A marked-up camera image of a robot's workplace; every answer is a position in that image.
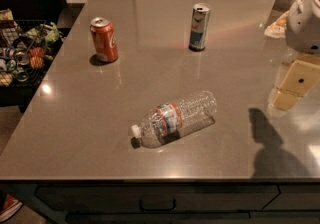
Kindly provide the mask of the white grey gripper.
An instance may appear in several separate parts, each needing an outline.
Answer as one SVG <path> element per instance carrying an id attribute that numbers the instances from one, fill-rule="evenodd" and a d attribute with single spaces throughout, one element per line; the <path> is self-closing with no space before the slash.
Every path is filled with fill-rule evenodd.
<path id="1" fill-rule="evenodd" d="M 298 52 L 320 54 L 320 0 L 296 0 L 292 4 L 285 38 L 287 45 Z M 292 109 L 320 81 L 320 57 L 312 54 L 282 64 L 272 90 L 275 109 Z"/>

